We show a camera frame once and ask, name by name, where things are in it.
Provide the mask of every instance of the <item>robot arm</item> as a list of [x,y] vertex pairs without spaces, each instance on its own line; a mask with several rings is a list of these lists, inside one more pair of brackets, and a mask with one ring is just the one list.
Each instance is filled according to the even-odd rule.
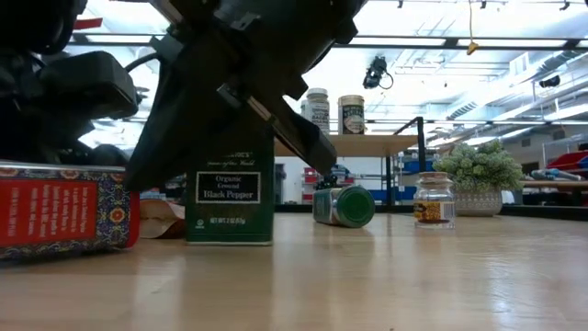
[[[160,85],[127,167],[130,188],[148,188],[207,156],[234,152],[223,133],[254,116],[307,164],[328,173],[334,148],[283,96],[299,99],[308,88],[302,74],[334,43],[357,34],[353,17],[365,2],[153,2],[172,26],[162,40],[152,40],[162,63]],[[220,125],[211,128],[212,122]]]
[[[28,133],[22,137],[31,144],[27,155],[40,154],[36,146],[45,143],[43,137],[62,137],[49,149],[67,149],[96,116],[121,118],[137,110],[130,76],[103,52],[61,59],[35,74],[31,63],[11,66],[15,58],[26,59],[27,51],[62,51],[86,1],[11,1],[12,7],[4,11],[10,16],[23,14],[25,19],[29,15],[25,4],[43,3],[47,8],[42,10],[48,13],[46,20],[21,29],[18,38],[0,40],[0,49],[10,50],[7,56],[0,52],[0,83],[4,84],[0,84],[0,105],[17,105],[1,115],[21,120],[21,126],[15,128],[36,134],[34,138],[25,137]],[[318,127],[296,114],[283,96],[299,99],[308,88],[301,76],[335,43],[354,38],[353,17],[366,1],[152,1],[172,24],[162,40],[152,40],[156,54],[143,59],[160,61],[160,82],[151,115],[127,164],[127,186],[135,190],[155,187],[211,156],[235,152],[227,132],[258,117],[309,166],[329,173],[336,161],[333,146]],[[84,69],[74,73],[68,68],[75,63],[95,70],[92,74]],[[127,71],[138,64],[133,63]],[[38,92],[14,87],[31,81],[40,86]],[[43,117],[54,121],[40,120]],[[31,123],[46,133],[31,129]],[[56,128],[60,135],[55,135]]]

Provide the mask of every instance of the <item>spice jar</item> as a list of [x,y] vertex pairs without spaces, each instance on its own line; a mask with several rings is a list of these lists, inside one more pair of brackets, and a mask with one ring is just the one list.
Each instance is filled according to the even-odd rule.
[[455,197],[453,182],[444,172],[423,172],[416,182],[414,194],[415,225],[430,229],[455,227]]
[[323,134],[329,135],[329,98],[324,88],[311,88],[306,95],[306,111],[308,120],[321,129]]
[[366,131],[364,98],[339,97],[339,134],[364,134]]
[[374,198],[365,188],[326,188],[312,196],[312,217],[318,223],[360,228],[376,212]]

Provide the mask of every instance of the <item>red patterned box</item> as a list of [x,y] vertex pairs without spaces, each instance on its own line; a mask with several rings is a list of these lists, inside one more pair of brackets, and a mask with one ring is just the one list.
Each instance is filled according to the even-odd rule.
[[0,162],[0,259],[123,249],[139,238],[124,169]]

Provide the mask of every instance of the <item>potted plant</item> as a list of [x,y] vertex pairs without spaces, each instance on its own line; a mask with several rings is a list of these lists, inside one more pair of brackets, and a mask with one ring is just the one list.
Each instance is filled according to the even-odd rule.
[[521,165],[497,140],[480,147],[460,144],[433,167],[451,175],[459,216],[493,216],[503,207],[502,190],[522,187]]

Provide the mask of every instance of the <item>small succulent plant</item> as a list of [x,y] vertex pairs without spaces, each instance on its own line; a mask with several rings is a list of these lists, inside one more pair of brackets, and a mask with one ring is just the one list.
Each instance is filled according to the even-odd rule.
[[433,164],[436,171],[451,175],[456,189],[471,192],[521,188],[521,165],[508,154],[499,141],[478,148],[456,146],[450,155]]

